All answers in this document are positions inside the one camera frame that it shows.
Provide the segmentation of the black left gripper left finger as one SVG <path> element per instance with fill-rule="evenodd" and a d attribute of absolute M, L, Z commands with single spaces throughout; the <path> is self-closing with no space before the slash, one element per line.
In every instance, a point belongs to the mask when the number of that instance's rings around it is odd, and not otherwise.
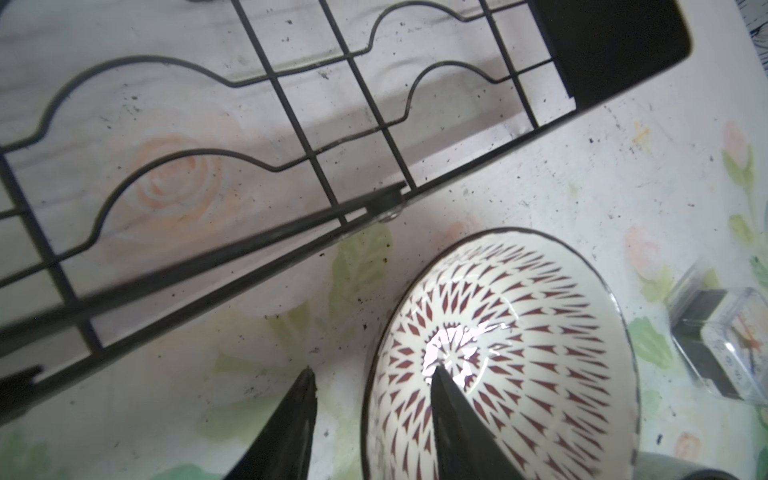
<path fill-rule="evenodd" d="M 300 372 L 226 480 L 308 478 L 317 418 L 317 386 L 310 367 Z"/>

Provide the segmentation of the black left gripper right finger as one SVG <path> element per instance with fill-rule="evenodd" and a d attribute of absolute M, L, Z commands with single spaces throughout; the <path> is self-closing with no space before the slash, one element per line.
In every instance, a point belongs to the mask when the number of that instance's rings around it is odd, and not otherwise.
<path fill-rule="evenodd" d="M 430 399 L 440 479 L 523 479 L 442 365 Z"/>

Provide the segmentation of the white red diamond bowl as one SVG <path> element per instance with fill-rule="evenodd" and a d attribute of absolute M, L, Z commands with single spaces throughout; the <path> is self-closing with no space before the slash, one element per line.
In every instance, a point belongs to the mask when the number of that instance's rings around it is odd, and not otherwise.
<path fill-rule="evenodd" d="M 559 239 L 485 230 L 411 282 L 368 374 L 365 478 L 438 477 L 430 400 L 438 367 L 524 477 L 632 477 L 641 415 L 626 323 L 606 282 Z"/>

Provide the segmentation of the small clear square clock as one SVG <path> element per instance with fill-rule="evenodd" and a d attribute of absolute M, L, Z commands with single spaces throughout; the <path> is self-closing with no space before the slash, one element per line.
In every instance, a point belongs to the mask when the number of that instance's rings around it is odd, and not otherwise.
<path fill-rule="evenodd" d="M 751 287 L 722 287 L 695 262 L 669 296 L 674 344 L 713 395 L 767 404 L 767 299 Z"/>

